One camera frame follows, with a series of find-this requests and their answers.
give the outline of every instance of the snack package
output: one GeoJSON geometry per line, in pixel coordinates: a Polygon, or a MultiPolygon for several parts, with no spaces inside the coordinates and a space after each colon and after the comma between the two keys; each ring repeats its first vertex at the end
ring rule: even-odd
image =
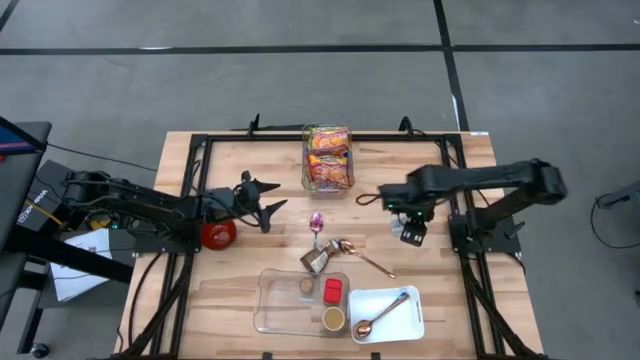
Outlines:
{"type": "Polygon", "coordinates": [[[347,157],[309,155],[309,178],[316,188],[348,189],[349,164],[347,157]]]}
{"type": "Polygon", "coordinates": [[[349,130],[344,126],[317,127],[310,130],[309,152],[313,155],[342,156],[349,148],[349,130]]]}

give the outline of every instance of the red object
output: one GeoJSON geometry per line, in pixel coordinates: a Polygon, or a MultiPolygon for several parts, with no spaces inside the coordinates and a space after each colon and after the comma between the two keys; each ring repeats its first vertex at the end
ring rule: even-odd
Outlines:
{"type": "Polygon", "coordinates": [[[200,228],[202,245],[211,250],[226,249],[236,239],[236,224],[229,221],[222,224],[204,224],[200,228]]]}
{"type": "Polygon", "coordinates": [[[327,304],[340,304],[342,299],[342,281],[340,279],[327,279],[324,284],[324,302],[327,304]]]}

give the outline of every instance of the metal spoon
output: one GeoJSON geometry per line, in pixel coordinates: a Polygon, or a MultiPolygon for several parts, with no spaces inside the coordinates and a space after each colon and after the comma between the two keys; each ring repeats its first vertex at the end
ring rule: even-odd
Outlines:
{"type": "Polygon", "coordinates": [[[373,328],[373,322],[383,317],[389,311],[398,307],[398,305],[402,304],[405,300],[409,298],[409,294],[407,292],[402,292],[394,302],[391,303],[384,311],[382,311],[378,316],[376,316],[373,320],[360,320],[356,324],[353,330],[353,335],[358,339],[364,339],[369,334],[371,334],[371,329],[373,328]]]}
{"type": "Polygon", "coordinates": [[[382,266],[376,264],[375,262],[371,261],[368,257],[362,255],[361,253],[358,252],[358,250],[356,250],[356,247],[348,240],[344,240],[341,239],[338,241],[338,243],[340,244],[340,250],[342,250],[343,253],[347,254],[347,255],[355,255],[361,259],[363,259],[364,261],[368,262],[369,264],[373,265],[376,269],[382,271],[383,273],[385,273],[388,277],[395,279],[396,276],[388,271],[387,269],[383,268],[382,266]]]}
{"type": "Polygon", "coordinates": [[[311,219],[309,219],[309,228],[315,235],[313,237],[313,248],[317,249],[318,233],[322,231],[322,229],[324,229],[324,218],[322,217],[322,214],[320,214],[319,212],[315,212],[313,213],[313,215],[311,215],[311,219]]]}

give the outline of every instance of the chair wheel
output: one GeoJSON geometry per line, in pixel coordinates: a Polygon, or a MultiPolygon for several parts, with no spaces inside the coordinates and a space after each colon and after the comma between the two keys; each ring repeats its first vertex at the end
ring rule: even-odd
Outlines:
{"type": "Polygon", "coordinates": [[[29,351],[29,353],[36,359],[42,359],[49,355],[49,347],[45,344],[34,343],[33,346],[31,346],[31,351],[29,351]]]}

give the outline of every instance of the gold spoon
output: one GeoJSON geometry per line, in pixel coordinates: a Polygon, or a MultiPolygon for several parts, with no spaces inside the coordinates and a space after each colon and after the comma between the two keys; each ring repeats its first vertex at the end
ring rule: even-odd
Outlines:
{"type": "Polygon", "coordinates": [[[386,309],[384,309],[384,311],[381,312],[378,316],[376,316],[373,320],[360,320],[360,321],[358,321],[358,323],[354,327],[353,335],[356,338],[358,338],[359,340],[362,340],[362,339],[366,338],[367,336],[369,336],[369,334],[371,334],[371,329],[373,328],[373,322],[374,321],[380,319],[385,314],[387,314],[389,311],[391,311],[391,310],[395,309],[396,307],[398,307],[398,305],[402,304],[408,298],[409,298],[409,294],[406,293],[406,292],[402,292],[402,294],[400,294],[398,296],[398,298],[394,302],[391,303],[391,305],[389,305],[386,309]]]}
{"type": "Polygon", "coordinates": [[[356,250],[356,247],[350,241],[341,239],[341,240],[338,241],[338,243],[340,244],[340,250],[342,250],[343,253],[345,253],[347,255],[355,255],[355,256],[363,259],[364,261],[368,262],[369,264],[373,265],[376,269],[382,271],[388,277],[390,277],[392,279],[396,278],[396,276],[392,272],[389,272],[387,269],[385,269],[382,266],[380,266],[380,265],[376,264],[375,262],[371,261],[368,257],[360,254],[358,252],[358,250],[356,250]]]}

